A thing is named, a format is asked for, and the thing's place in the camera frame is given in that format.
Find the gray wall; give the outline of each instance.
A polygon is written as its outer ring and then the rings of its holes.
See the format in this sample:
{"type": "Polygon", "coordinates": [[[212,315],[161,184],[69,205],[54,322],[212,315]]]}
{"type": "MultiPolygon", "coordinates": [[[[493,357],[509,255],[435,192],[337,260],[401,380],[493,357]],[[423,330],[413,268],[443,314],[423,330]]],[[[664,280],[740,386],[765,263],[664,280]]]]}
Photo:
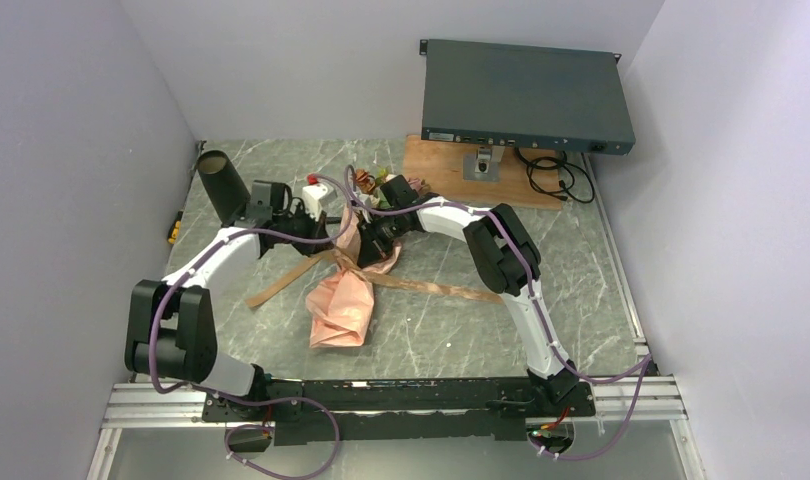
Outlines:
{"type": "Polygon", "coordinates": [[[0,1],[0,479],[87,473],[193,142],[117,2],[0,1]]]}
{"type": "Polygon", "coordinates": [[[610,50],[628,65],[663,0],[122,0],[197,138],[420,129],[421,38],[610,50]]]}
{"type": "Polygon", "coordinates": [[[597,176],[709,478],[810,479],[810,1],[667,0],[597,176]]]}

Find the floor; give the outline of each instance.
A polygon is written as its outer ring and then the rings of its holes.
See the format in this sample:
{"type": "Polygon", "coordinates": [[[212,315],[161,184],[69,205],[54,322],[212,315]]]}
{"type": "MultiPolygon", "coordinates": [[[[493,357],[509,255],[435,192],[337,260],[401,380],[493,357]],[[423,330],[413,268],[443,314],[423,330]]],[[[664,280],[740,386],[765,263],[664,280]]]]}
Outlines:
{"type": "MultiPolygon", "coordinates": [[[[266,140],[208,142],[229,154],[241,176],[301,186],[311,172],[342,178],[349,163],[400,170],[405,141],[266,140]]],[[[577,366],[593,375],[619,373],[636,361],[633,329],[614,273],[595,204],[569,202],[561,211],[516,209],[540,248],[543,294],[561,342],[577,366]]],[[[194,177],[168,271],[204,246],[219,221],[194,177]]],[[[305,296],[333,267],[321,262],[268,303],[243,300],[292,269],[301,256],[277,247],[240,272],[214,302],[220,349],[281,378],[408,378],[524,375],[525,355],[502,305],[376,288],[376,306],[361,347],[309,348],[305,296]]],[[[391,274],[484,289],[464,243],[408,234],[391,274]]]]}

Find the wooden board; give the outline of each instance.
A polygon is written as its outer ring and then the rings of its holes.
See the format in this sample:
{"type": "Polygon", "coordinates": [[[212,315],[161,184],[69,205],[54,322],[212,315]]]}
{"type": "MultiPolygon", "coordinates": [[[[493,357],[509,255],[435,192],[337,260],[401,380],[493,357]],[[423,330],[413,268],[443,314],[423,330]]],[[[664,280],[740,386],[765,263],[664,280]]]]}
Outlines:
{"type": "MultiPolygon", "coordinates": [[[[476,150],[475,145],[434,142],[421,140],[419,135],[409,135],[405,141],[402,174],[406,178],[424,179],[433,192],[450,200],[561,210],[559,200],[532,190],[526,177],[526,167],[514,156],[512,148],[505,149],[505,155],[499,162],[499,182],[464,180],[464,155],[475,153],[476,150]]],[[[521,151],[526,158],[555,154],[551,150],[529,148],[521,151]]],[[[558,174],[555,171],[535,171],[534,179],[544,190],[558,190],[558,174]]]]}

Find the metal stand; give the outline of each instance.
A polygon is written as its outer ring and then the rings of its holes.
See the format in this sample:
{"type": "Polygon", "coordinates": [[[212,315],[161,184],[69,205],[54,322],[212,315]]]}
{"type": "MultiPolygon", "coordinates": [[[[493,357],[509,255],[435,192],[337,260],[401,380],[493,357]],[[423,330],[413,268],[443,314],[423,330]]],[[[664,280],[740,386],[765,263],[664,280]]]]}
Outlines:
{"type": "Polygon", "coordinates": [[[482,145],[477,153],[464,155],[464,180],[498,182],[499,162],[504,154],[504,145],[482,145]]]}

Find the black cable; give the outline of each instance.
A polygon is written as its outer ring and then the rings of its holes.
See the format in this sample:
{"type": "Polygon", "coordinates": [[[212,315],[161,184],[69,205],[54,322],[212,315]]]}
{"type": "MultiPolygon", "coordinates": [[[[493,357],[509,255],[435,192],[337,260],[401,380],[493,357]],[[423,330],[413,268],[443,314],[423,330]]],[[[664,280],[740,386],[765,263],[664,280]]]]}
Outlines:
{"type": "Polygon", "coordinates": [[[520,151],[519,148],[514,149],[514,155],[516,155],[517,159],[523,162],[526,166],[526,177],[529,179],[529,186],[532,187],[537,193],[542,195],[549,195],[550,197],[557,198],[562,202],[567,201],[568,198],[572,198],[573,200],[579,203],[591,203],[596,199],[596,191],[593,188],[593,180],[591,180],[590,175],[588,172],[585,171],[584,168],[570,163],[567,161],[567,152],[560,152],[560,156],[553,157],[553,156],[543,156],[534,159],[527,159],[523,156],[523,153],[520,151]],[[541,165],[541,162],[552,162],[550,165],[541,165]],[[588,181],[588,185],[590,185],[591,189],[591,197],[589,199],[581,199],[575,195],[571,191],[573,187],[576,185],[576,175],[573,174],[573,170],[571,168],[575,168],[576,170],[582,172],[582,175],[585,176],[585,179],[588,181]],[[570,185],[568,186],[564,180],[558,180],[558,190],[547,191],[544,190],[543,187],[538,185],[538,183],[534,179],[534,172],[535,170],[558,170],[559,174],[561,171],[566,172],[570,176],[570,185]]]}

